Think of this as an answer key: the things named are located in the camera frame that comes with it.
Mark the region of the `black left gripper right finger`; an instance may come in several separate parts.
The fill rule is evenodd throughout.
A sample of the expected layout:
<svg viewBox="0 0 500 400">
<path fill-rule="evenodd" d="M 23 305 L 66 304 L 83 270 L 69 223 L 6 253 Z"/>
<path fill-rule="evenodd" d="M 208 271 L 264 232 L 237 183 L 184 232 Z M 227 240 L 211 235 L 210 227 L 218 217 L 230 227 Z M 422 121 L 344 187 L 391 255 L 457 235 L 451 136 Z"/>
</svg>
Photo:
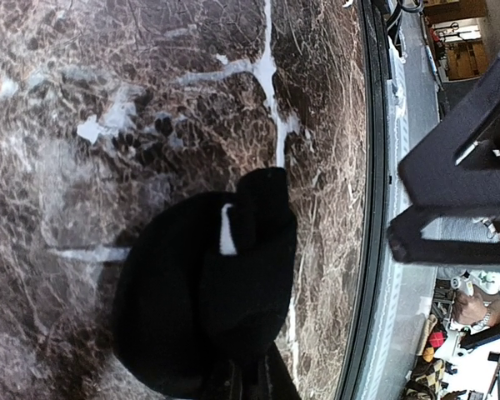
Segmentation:
<svg viewBox="0 0 500 400">
<path fill-rule="evenodd" d="M 288 368 L 273 343 L 257 364 L 257 398 L 260 400 L 300 400 Z"/>
</svg>

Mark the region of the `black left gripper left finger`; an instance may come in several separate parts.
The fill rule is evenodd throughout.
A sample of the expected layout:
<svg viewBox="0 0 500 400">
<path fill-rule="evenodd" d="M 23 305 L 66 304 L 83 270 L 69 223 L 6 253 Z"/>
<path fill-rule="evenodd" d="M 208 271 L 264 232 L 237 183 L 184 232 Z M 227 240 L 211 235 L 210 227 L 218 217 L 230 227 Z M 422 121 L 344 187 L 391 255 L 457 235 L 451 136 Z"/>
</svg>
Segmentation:
<svg viewBox="0 0 500 400">
<path fill-rule="evenodd" d="M 210 400 L 241 400 L 243 398 L 241 369 L 232 361 L 218 362 L 207 381 L 207 398 Z"/>
</svg>

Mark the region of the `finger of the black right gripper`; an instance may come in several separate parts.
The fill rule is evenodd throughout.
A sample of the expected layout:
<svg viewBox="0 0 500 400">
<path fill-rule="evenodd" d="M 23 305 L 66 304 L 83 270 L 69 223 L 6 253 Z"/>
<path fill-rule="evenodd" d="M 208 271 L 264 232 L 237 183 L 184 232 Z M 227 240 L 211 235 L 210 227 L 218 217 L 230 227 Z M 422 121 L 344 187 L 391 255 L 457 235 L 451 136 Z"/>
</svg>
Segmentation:
<svg viewBox="0 0 500 400">
<path fill-rule="evenodd" d="M 500 118 L 500 53 L 459 104 L 399 163 L 417 208 L 500 208 L 500 168 L 467 169 L 458 156 Z"/>
<path fill-rule="evenodd" d="M 436 240 L 422 236 L 422 229 L 431 221 L 454 211 L 448 207 L 411 206 L 397 215 L 387 229 L 393 258 L 400 263 L 429 265 L 500 265 L 500 242 Z"/>
</svg>

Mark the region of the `black striped ankle sock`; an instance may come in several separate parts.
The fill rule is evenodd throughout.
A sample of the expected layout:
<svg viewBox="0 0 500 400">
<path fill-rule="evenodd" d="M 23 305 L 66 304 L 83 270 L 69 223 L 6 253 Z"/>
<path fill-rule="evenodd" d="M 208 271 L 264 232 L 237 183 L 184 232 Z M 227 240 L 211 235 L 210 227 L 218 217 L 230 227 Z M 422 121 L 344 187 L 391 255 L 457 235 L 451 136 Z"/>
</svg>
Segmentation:
<svg viewBox="0 0 500 400">
<path fill-rule="evenodd" d="M 242 399 L 258 399 L 258 362 L 288 315 L 297 228 L 281 167 L 253 170 L 232 192 L 199 193 L 157 215 L 118 279 L 117 359 L 173 399 L 208 399 L 214 367 L 232 361 Z"/>
</svg>

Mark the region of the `distant person's hand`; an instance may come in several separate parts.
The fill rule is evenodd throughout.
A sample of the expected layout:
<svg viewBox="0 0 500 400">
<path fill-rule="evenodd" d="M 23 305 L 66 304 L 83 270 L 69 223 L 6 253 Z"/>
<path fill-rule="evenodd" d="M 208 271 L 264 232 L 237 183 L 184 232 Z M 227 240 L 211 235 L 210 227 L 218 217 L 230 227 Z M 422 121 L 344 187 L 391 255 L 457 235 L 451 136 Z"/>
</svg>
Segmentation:
<svg viewBox="0 0 500 400">
<path fill-rule="evenodd" d="M 452 318 L 455 322 L 472 326 L 481 322 L 488 314 L 488 307 L 478 292 L 472 296 L 465 292 L 457 291 L 452 306 Z"/>
</svg>

